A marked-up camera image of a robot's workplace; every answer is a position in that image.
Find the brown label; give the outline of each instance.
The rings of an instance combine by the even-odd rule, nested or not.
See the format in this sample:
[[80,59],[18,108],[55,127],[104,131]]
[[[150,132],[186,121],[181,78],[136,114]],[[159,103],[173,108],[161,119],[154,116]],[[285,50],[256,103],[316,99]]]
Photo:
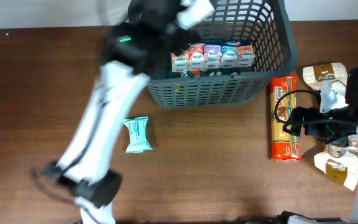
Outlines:
[[328,159],[326,162],[327,175],[336,182],[344,185],[347,177],[347,167],[340,162],[336,162],[332,159]]
[[313,66],[314,77],[317,82],[322,82],[325,80],[333,80],[334,76],[334,68],[332,64],[324,64],[324,65],[315,65]]

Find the plastic basket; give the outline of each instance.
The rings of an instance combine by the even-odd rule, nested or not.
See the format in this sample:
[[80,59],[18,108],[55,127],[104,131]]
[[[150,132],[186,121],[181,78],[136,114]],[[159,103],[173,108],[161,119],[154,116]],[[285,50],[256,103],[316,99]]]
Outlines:
[[216,11],[196,26],[202,39],[250,39],[255,61],[250,71],[201,78],[151,80],[148,88],[164,108],[243,104],[253,100],[273,77],[294,69],[298,54],[283,0],[214,1]]

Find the green led light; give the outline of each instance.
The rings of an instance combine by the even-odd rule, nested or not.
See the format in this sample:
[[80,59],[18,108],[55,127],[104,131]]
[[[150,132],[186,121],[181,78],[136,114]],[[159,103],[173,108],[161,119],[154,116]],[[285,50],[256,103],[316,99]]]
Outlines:
[[125,38],[125,39],[121,39],[121,40],[119,40],[120,42],[125,42],[125,41],[130,41],[131,40],[131,38],[130,37],[128,37],[128,38]]

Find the red snack package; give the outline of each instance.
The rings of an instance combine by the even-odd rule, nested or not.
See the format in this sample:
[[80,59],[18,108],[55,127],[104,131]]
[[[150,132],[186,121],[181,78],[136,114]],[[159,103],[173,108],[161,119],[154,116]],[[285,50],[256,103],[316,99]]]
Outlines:
[[[270,114],[272,119],[272,148],[273,160],[301,160],[299,156],[299,144],[296,136],[283,131],[283,123],[279,123],[274,117],[275,105],[284,94],[296,90],[298,77],[273,78],[270,83]],[[296,107],[295,94],[288,95],[278,106],[278,117],[288,120],[292,110]]]

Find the light blue wrapper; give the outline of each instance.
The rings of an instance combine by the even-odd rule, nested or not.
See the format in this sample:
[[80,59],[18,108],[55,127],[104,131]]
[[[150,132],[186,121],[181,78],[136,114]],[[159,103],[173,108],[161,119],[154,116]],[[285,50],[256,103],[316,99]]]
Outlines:
[[146,138],[146,125],[148,117],[135,119],[125,119],[122,123],[127,126],[129,131],[129,145],[126,153],[141,153],[144,150],[153,150]]

